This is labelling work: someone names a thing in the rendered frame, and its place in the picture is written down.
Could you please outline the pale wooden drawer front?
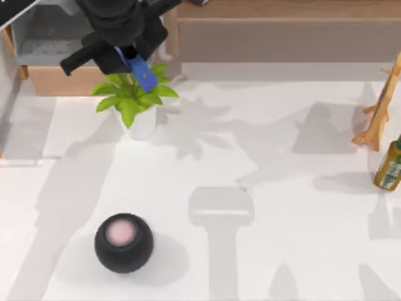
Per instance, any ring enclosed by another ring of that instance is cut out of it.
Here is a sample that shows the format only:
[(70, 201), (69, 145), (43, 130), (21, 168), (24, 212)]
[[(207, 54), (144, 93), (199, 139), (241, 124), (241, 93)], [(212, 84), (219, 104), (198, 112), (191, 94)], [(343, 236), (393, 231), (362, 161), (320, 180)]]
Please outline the pale wooden drawer front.
[(28, 66), (29, 78), (39, 96), (88, 96), (103, 82), (103, 73), (95, 66), (83, 66), (66, 76), (59, 66)]

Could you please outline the grey pierced drawer inside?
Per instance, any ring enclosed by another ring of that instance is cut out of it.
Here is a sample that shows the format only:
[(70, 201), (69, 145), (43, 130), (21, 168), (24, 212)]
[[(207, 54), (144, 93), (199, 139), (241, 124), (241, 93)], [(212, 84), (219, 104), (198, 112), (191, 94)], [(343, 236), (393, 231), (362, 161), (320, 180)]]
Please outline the grey pierced drawer inside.
[(20, 65), (58, 66), (92, 28), (76, 0), (40, 0), (11, 24)]

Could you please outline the black round speaker pink top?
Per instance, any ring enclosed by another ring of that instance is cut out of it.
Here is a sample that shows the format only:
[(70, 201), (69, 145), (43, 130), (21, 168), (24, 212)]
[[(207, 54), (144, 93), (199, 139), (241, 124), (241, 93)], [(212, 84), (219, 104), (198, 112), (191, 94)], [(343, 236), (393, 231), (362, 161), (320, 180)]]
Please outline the black round speaker pink top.
[(96, 231), (94, 249), (99, 262), (108, 270), (132, 273), (150, 259), (154, 236), (147, 222), (132, 213), (108, 217)]

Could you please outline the green plant in white pot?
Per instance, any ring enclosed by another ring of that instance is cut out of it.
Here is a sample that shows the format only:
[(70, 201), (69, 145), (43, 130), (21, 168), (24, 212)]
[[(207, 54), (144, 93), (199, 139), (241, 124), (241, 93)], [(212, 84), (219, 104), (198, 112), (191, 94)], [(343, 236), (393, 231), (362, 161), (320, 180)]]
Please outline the green plant in white pot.
[(177, 92), (167, 84), (171, 79), (166, 75), (166, 63), (150, 67), (155, 73), (157, 84), (146, 92), (133, 75), (117, 73), (106, 75), (105, 81), (95, 85), (91, 94), (103, 98), (96, 106), (96, 112), (113, 109), (123, 130), (132, 140), (146, 140), (156, 129), (157, 109), (163, 105), (163, 98), (178, 98)]

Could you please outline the green bottle with gold label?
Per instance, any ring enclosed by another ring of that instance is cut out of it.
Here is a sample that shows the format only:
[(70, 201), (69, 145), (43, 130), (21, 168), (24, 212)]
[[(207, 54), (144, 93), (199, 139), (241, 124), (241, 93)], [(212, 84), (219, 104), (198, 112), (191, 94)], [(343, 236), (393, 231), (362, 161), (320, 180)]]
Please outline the green bottle with gold label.
[(394, 191), (401, 181), (401, 134), (393, 140), (373, 179), (374, 185), (387, 191)]

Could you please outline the brown wooden cupboard drawer front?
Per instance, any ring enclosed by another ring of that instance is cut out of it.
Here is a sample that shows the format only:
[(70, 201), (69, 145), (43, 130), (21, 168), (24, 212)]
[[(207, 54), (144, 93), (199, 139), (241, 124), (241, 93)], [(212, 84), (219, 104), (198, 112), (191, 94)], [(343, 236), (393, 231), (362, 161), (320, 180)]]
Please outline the brown wooden cupboard drawer front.
[(383, 63), (401, 51), (401, 23), (184, 23), (191, 63)]

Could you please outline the wooden branched rack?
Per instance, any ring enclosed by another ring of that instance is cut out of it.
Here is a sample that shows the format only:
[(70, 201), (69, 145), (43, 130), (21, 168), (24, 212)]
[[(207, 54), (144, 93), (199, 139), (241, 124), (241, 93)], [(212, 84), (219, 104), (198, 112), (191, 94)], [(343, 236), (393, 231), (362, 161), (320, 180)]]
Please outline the wooden branched rack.
[(401, 51), (398, 53), (393, 67), (390, 70), (381, 69), (382, 73), (388, 75), (385, 84), (377, 98), (375, 105), (362, 110), (365, 115), (372, 113), (369, 125), (366, 130), (360, 132), (351, 142), (356, 145), (366, 145), (371, 150), (380, 150), (380, 139), (386, 123), (389, 121), (388, 106), (392, 101), (395, 88), (401, 75)]

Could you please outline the wooden cupboard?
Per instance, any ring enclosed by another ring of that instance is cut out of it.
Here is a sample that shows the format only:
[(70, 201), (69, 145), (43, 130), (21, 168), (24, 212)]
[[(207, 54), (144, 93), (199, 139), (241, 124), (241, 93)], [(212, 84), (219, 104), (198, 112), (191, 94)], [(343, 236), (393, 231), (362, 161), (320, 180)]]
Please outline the wooden cupboard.
[(168, 55), (179, 55), (184, 23), (401, 23), (401, 0), (184, 0), (164, 16)]

